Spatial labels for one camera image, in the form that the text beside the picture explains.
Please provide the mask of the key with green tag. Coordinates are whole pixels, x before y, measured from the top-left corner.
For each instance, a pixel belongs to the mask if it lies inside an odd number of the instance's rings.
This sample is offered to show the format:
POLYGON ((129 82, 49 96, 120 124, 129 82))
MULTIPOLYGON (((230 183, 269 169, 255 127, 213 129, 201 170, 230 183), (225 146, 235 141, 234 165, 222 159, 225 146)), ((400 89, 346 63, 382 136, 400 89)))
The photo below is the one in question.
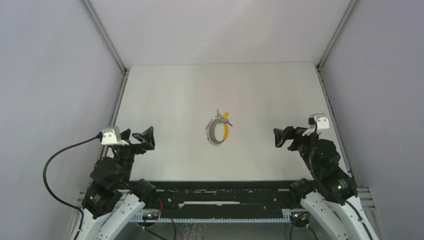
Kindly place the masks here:
POLYGON ((221 125, 225 124, 232 127, 233 125, 230 123, 228 119, 229 116, 230 116, 229 112, 225 112, 224 114, 221 114, 218 109, 216 110, 215 119, 218 120, 218 124, 221 124, 221 125))

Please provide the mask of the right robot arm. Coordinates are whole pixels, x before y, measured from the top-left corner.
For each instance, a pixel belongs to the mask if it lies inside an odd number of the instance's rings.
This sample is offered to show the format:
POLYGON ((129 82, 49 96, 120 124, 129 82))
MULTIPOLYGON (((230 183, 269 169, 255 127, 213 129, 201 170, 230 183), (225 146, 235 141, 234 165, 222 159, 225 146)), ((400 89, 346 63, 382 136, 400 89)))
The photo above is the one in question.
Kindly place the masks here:
POLYGON ((341 155, 333 141, 320 138, 328 126, 274 128, 275 147, 291 140, 288 150, 298 152, 313 180, 289 186, 289 203, 311 214, 332 240, 377 240, 362 207, 356 184, 340 168, 341 155))

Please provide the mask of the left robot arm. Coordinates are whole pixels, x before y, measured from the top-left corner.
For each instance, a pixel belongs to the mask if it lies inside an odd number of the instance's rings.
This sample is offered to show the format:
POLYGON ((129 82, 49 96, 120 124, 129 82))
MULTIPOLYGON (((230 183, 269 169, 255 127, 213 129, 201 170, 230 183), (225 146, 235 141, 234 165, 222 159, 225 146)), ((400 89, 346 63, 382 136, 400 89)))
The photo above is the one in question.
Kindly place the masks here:
POLYGON ((145 179, 130 181, 136 155, 155 149, 154 127, 132 133, 110 126, 99 133, 98 139, 111 148, 113 156, 95 163, 72 240, 113 240, 137 212, 153 207, 157 200, 153 184, 145 179))

